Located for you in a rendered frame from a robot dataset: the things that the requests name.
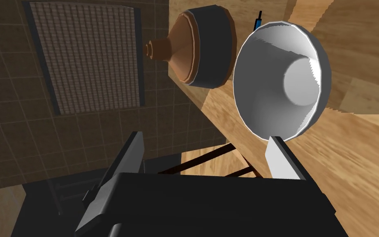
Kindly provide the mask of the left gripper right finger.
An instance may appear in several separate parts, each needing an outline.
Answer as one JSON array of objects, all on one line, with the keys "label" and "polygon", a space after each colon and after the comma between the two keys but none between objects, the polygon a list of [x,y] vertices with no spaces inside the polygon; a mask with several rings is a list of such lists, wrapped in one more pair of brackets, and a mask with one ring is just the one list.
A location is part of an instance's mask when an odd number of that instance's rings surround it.
[{"label": "left gripper right finger", "polygon": [[265,158],[272,178],[307,180],[305,169],[282,138],[268,139]]}]

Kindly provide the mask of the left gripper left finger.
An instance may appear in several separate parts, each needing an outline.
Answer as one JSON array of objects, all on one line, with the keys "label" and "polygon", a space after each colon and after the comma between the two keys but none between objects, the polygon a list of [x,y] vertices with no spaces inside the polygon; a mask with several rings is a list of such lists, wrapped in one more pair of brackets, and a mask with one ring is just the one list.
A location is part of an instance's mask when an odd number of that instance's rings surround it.
[{"label": "left gripper left finger", "polygon": [[92,188],[92,192],[97,193],[97,191],[116,174],[122,172],[138,172],[143,155],[143,133],[141,131],[134,131],[126,140],[119,154],[116,156],[110,167],[105,172],[100,183]]}]

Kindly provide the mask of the wooden table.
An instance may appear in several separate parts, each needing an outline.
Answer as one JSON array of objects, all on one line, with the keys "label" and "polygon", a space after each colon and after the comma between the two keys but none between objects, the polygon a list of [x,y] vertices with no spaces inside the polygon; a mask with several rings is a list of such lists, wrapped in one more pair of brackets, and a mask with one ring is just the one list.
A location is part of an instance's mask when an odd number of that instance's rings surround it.
[{"label": "wooden table", "polygon": [[327,52],[332,91],[319,120],[287,145],[336,209],[350,237],[379,237],[379,0],[169,0],[169,24],[205,5],[229,10],[238,46],[264,23],[310,31]]}]

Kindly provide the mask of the white bowl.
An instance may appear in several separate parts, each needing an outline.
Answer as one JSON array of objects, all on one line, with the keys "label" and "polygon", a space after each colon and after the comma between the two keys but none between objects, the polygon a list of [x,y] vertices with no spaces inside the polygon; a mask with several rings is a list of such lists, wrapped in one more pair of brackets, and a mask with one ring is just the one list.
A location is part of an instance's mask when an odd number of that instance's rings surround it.
[{"label": "white bowl", "polygon": [[245,40],[233,72],[233,95],[246,127],[263,140],[291,140],[324,111],[332,71],[319,40],[300,25],[266,23]]}]

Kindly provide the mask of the brown woven rug dark border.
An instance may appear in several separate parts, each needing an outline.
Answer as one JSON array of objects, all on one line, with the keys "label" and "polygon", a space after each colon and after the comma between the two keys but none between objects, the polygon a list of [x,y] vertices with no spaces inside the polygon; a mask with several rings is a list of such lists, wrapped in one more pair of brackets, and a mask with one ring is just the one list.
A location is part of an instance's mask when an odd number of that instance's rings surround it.
[{"label": "brown woven rug dark border", "polygon": [[145,104],[139,8],[62,1],[22,6],[56,115]]}]

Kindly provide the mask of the brown tagine pot black base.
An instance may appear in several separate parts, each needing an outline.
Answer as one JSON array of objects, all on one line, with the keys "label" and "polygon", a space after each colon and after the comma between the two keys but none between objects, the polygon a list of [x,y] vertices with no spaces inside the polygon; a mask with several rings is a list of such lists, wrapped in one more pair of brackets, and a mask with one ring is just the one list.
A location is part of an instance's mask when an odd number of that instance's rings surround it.
[{"label": "brown tagine pot black base", "polygon": [[184,84],[218,88],[226,83],[236,60],[237,36],[229,11],[219,5],[181,13],[165,38],[144,47],[152,60],[166,61]]}]

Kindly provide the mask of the blue pen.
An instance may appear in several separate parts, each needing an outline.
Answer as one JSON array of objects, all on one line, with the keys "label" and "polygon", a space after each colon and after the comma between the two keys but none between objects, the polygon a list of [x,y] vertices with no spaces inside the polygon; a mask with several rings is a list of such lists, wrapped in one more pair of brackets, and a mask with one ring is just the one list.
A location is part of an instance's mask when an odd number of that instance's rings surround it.
[{"label": "blue pen", "polygon": [[256,18],[255,20],[255,23],[254,23],[254,30],[255,31],[257,28],[259,28],[261,26],[261,23],[262,23],[262,11],[259,11],[259,14],[258,14],[258,17]]}]

